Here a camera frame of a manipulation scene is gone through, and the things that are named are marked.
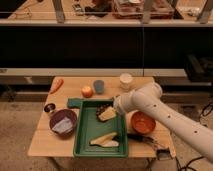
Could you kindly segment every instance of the bread slice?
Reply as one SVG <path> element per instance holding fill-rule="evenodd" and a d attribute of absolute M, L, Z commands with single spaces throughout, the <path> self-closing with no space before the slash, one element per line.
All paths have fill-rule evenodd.
<path fill-rule="evenodd" d="M 112 140 L 115 136 L 117 135 L 117 132 L 111 132 L 109 134 L 105 134 L 101 137 L 98 137 L 96 139 L 93 139 L 90 141 L 90 145 L 99 145 L 102 147 L 114 147 L 118 146 L 115 142 L 110 142 L 114 141 Z"/>
<path fill-rule="evenodd" d="M 98 116 L 101 121 L 106 121 L 114 117 L 116 117 L 116 111 L 112 106 L 107 107 L 107 109 Z"/>

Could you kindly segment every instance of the cable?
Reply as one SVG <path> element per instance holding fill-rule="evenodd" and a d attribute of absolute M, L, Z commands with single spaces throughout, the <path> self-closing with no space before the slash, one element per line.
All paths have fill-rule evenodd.
<path fill-rule="evenodd" d="M 180 167 L 180 168 L 179 168 L 180 163 L 179 163 L 178 159 L 176 158 L 177 163 L 179 163 L 179 166 L 177 167 L 177 170 L 178 170 L 178 171 L 187 171 L 188 169 L 190 169 L 190 170 L 192 170 L 192 171 L 197 171 L 196 169 L 194 169 L 193 167 L 190 167 L 189 165 L 190 165 L 191 163 L 193 163 L 193 162 L 195 162 L 195 161 L 197 161 L 197 160 L 203 159 L 203 158 L 204 158 L 203 156 L 196 157 L 196 158 L 190 160 L 185 166 Z"/>

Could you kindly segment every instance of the black wall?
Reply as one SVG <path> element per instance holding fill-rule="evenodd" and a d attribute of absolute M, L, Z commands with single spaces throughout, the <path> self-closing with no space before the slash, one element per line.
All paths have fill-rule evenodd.
<path fill-rule="evenodd" d="M 212 56 L 213 28 L 0 26 L 1 68 L 183 68 Z"/>

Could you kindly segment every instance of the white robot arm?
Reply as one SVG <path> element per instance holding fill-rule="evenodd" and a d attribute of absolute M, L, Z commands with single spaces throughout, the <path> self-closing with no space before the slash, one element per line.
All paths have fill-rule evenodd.
<path fill-rule="evenodd" d="M 162 89 L 155 82 L 114 99 L 119 114 L 139 110 L 156 119 L 213 163 L 213 131 L 176 112 L 160 101 Z"/>

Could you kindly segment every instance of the gray cup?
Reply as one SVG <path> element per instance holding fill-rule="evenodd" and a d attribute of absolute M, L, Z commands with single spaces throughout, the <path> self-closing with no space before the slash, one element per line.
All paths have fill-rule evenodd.
<path fill-rule="evenodd" d="M 95 92 L 97 94 L 103 94 L 104 93 L 104 81 L 96 80 L 96 81 L 94 81 L 93 86 L 94 86 Z"/>

